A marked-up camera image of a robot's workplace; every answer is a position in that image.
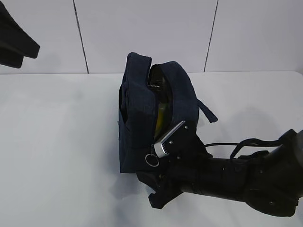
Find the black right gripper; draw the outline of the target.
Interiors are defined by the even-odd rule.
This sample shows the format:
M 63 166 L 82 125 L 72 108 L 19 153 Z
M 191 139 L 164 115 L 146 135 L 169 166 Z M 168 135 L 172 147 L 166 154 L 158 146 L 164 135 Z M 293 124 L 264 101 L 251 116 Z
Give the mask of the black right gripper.
M 174 126 L 168 128 L 158 140 Z M 150 204 L 167 204 L 185 192 L 207 196 L 227 195 L 223 178 L 224 161 L 207 152 L 196 134 L 194 122 L 186 122 L 185 131 L 175 153 L 157 157 L 158 161 L 163 162 L 158 172 L 136 172 L 138 180 L 154 190 L 148 196 Z

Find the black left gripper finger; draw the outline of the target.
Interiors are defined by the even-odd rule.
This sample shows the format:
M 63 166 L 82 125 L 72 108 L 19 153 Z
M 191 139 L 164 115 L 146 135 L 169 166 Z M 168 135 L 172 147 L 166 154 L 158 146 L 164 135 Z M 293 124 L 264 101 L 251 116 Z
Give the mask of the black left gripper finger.
M 12 46 L 0 46 L 0 64 L 16 69 L 20 69 L 24 59 L 24 54 Z
M 13 19 L 3 3 L 0 4 L 0 47 L 29 58 L 37 58 L 40 46 Z

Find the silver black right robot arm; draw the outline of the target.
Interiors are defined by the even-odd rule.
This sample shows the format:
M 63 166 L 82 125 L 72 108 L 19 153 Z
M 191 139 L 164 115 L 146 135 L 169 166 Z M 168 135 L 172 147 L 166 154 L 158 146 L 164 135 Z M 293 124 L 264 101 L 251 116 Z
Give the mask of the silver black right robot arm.
M 279 139 L 246 139 L 229 158 L 215 158 L 194 133 L 191 123 L 166 139 L 167 152 L 140 152 L 136 174 L 153 189 L 148 197 L 162 209 L 183 193 L 244 202 L 277 217 L 295 213 L 303 196 L 303 134 L 288 130 Z

